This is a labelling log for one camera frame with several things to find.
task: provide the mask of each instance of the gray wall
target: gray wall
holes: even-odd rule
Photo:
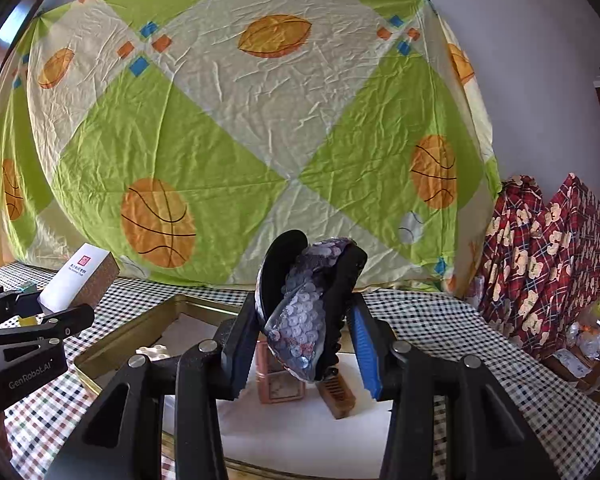
[[[600,199],[600,19],[586,0],[433,3],[474,65],[501,176],[535,176],[548,200],[573,171]]]

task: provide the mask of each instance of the silver screw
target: silver screw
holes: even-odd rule
[[[398,354],[408,354],[411,351],[411,343],[398,339],[398,341],[394,341],[393,348]]]
[[[216,348],[218,348],[218,343],[213,339],[205,339],[204,341],[200,342],[198,348],[201,352],[208,354],[209,352],[213,352]]]
[[[144,364],[145,361],[146,357],[143,355],[133,355],[129,358],[128,363],[132,368],[139,368]]]
[[[480,368],[480,366],[482,365],[482,361],[480,361],[480,358],[476,357],[475,355],[465,355],[462,358],[462,362],[467,368]]]

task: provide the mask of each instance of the red plaid fabric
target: red plaid fabric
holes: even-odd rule
[[[544,206],[529,176],[504,187],[487,228],[474,290],[490,326],[537,358],[600,293],[600,202],[570,173]]]

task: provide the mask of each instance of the black and white gingham cloth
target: black and white gingham cloth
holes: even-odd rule
[[[0,285],[15,287],[33,281],[46,285],[53,272],[23,264],[0,268]],[[175,294],[189,294],[223,303],[241,304],[241,290],[162,285],[117,279],[96,310],[93,326],[67,339],[69,362],[90,345],[152,306]],[[466,354],[480,357],[519,407],[563,479],[586,478],[600,459],[600,405],[510,345],[486,325],[471,306],[443,294],[379,290],[365,294],[371,312],[391,324],[396,335],[422,351],[443,359]],[[27,480],[42,479],[62,443],[90,404],[80,381],[70,371],[11,406],[6,425],[12,463]],[[445,470],[445,409],[434,405],[434,471]],[[165,478],[173,479],[173,462],[162,459]]]

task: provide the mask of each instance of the blue diamond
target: blue diamond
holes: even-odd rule
[[[158,26],[154,22],[149,22],[143,28],[140,29],[140,34],[142,34],[142,36],[144,36],[145,38],[148,38],[156,30],[158,30]]]
[[[129,65],[129,70],[133,72],[134,76],[138,77],[142,72],[144,72],[144,69],[148,66],[149,62],[143,56],[140,56],[132,64]]]
[[[398,43],[398,52],[400,52],[400,54],[402,54],[403,56],[406,56],[410,50],[411,45],[406,41],[401,41],[400,43]]]
[[[394,27],[401,27],[404,24],[404,21],[401,20],[398,15],[394,15],[391,17],[391,19],[389,20],[389,23],[391,23]]]
[[[436,266],[433,267],[433,270],[435,270],[438,274],[440,274],[440,276],[442,276],[442,274],[445,273],[446,270],[446,263],[445,261],[442,259],[442,257],[440,257],[438,259],[438,262],[436,263]]]

